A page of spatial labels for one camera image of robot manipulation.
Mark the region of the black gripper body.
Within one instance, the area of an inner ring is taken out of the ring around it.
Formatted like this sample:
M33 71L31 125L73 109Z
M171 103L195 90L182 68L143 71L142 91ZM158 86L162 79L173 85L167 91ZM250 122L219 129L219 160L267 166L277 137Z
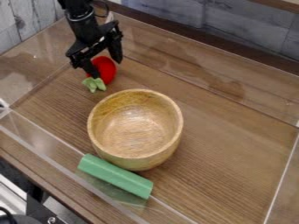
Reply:
M115 34L123 38L123 32L119 29L118 20L99 24L93 17L82 20L69 19L69 23L75 34L75 43L66 52L66 56L73 66L78 68L82 67L83 59L91 59L109 49L109 35Z

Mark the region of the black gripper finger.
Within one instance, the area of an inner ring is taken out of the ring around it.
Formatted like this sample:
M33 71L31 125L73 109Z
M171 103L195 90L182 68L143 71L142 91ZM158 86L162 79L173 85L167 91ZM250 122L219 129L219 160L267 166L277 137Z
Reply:
M97 79L99 77L99 70L94 66L91 59L83 59L81 64L83 70L91 75L94 79Z
M107 49L109 49L111 58L118 64L121 64L123 61L123 46L122 46L121 36L115 34L110 34L107 36Z

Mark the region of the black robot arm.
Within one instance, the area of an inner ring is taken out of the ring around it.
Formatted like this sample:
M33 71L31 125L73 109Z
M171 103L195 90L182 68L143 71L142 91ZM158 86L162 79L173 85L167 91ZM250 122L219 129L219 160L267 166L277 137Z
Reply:
M75 42L66 52L74 68L81 67L93 78L101 77L101 71L91 59L109 49L113 60L121 64L123 60L122 38L119 21L113 20L99 24L97 12L91 5L93 0L58 0L65 9L70 28L75 35Z

